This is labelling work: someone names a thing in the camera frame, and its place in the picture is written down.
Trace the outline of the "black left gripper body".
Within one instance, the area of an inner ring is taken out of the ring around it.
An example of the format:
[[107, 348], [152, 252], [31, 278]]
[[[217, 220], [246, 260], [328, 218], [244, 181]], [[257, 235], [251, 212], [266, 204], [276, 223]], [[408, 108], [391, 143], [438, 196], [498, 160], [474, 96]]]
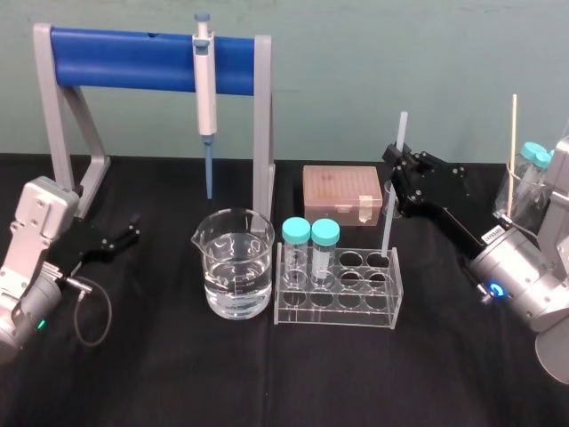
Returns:
[[56, 266], [72, 272], [79, 264], [109, 262], [109, 237], [84, 219], [74, 218], [71, 226], [56, 240]]

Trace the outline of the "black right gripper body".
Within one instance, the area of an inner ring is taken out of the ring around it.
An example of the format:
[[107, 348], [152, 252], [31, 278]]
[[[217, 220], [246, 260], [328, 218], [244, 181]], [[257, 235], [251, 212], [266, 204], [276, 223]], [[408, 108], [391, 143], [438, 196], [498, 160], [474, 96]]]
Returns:
[[399, 211], [404, 217], [431, 220], [470, 259], [485, 250], [485, 207], [466, 189], [461, 177], [423, 174], [422, 200], [399, 200]]

